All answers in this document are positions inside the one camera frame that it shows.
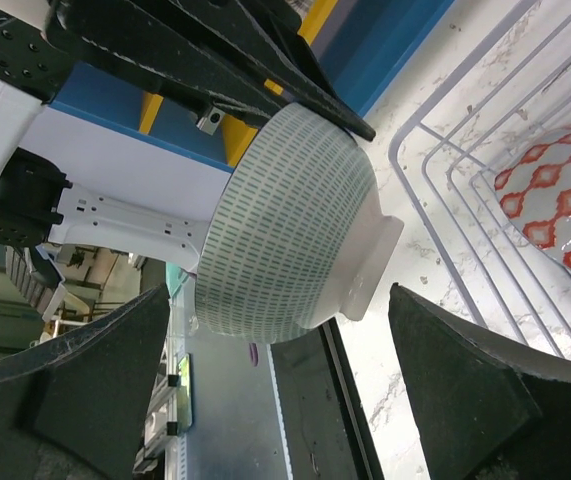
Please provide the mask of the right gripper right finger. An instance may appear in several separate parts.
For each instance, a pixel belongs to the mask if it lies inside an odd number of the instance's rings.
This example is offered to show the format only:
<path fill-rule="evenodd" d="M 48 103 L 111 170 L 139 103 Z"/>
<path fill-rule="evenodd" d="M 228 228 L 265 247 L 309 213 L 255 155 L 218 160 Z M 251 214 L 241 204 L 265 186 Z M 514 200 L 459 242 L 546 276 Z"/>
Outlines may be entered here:
<path fill-rule="evenodd" d="M 393 284 L 389 323 L 433 479 L 571 479 L 571 361 Z"/>

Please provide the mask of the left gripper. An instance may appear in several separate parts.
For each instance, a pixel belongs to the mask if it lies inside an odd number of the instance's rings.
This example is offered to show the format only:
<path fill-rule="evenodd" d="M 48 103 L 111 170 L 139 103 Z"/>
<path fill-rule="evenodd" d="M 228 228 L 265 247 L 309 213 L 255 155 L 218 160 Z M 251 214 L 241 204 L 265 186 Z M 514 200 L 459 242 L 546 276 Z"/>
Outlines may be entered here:
<path fill-rule="evenodd" d="M 144 92 L 156 93 L 194 113 L 214 106 L 249 125 L 285 107 L 140 1 L 0 6 L 0 81 L 53 105 L 137 105 Z"/>

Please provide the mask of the blue patterned bowl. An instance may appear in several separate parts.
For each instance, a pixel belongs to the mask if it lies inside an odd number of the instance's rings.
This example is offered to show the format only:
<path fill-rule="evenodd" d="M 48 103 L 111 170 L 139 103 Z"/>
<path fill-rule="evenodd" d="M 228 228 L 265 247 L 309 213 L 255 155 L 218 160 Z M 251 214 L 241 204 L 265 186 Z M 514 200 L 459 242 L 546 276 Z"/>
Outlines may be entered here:
<path fill-rule="evenodd" d="M 571 124 L 534 139 L 495 176 L 493 188 L 509 222 L 571 270 Z"/>

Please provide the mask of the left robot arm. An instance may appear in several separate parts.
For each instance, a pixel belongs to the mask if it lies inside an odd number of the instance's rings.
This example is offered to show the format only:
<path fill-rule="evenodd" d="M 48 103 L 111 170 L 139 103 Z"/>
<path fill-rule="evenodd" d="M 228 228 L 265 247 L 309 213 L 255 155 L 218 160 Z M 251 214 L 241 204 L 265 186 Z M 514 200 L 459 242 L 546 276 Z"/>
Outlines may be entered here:
<path fill-rule="evenodd" d="M 73 67 L 87 63 L 192 111 L 265 125 L 298 100 L 375 132 L 334 91 L 283 1 L 0 1 L 0 244 L 38 270 L 39 245 L 85 244 L 197 268 L 204 222 L 111 199 L 20 147 Z"/>

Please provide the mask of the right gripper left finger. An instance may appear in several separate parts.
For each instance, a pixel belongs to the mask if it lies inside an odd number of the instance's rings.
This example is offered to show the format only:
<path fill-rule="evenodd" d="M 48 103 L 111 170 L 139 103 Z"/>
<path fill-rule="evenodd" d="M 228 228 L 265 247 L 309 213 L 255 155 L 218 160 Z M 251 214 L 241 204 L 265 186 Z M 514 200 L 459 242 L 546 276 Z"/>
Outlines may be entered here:
<path fill-rule="evenodd" d="M 130 479 L 161 360 L 169 294 L 0 360 L 0 479 Z"/>

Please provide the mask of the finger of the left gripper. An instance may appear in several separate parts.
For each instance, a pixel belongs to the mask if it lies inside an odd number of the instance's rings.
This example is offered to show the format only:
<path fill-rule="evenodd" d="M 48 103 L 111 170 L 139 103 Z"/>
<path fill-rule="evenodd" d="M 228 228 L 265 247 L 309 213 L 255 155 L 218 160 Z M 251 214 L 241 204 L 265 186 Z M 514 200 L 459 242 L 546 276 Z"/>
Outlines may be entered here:
<path fill-rule="evenodd" d="M 221 56 L 241 80 L 232 94 L 247 93 L 239 106 L 215 102 L 225 113 L 261 127 L 290 102 L 298 102 L 339 127 L 371 141 L 376 133 L 340 98 L 308 42 L 303 20 L 287 1 L 216 1 L 214 33 Z"/>

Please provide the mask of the pale green bowl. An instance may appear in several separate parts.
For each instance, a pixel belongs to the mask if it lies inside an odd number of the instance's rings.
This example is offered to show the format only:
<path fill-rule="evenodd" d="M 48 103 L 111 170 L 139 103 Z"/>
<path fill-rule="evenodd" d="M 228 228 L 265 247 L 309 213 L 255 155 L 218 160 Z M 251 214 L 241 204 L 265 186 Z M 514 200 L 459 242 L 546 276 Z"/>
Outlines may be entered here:
<path fill-rule="evenodd" d="M 291 104 L 256 135 L 211 219 L 195 314 L 212 332 L 275 344 L 365 316 L 404 224 L 383 212 L 351 135 Z"/>

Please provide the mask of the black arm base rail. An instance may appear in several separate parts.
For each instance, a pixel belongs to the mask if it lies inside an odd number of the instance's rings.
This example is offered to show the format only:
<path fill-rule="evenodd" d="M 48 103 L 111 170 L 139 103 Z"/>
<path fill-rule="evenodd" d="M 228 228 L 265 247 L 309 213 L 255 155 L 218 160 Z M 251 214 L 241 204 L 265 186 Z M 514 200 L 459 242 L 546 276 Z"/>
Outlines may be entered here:
<path fill-rule="evenodd" d="M 295 479 L 382 479 L 336 320 L 271 347 Z"/>

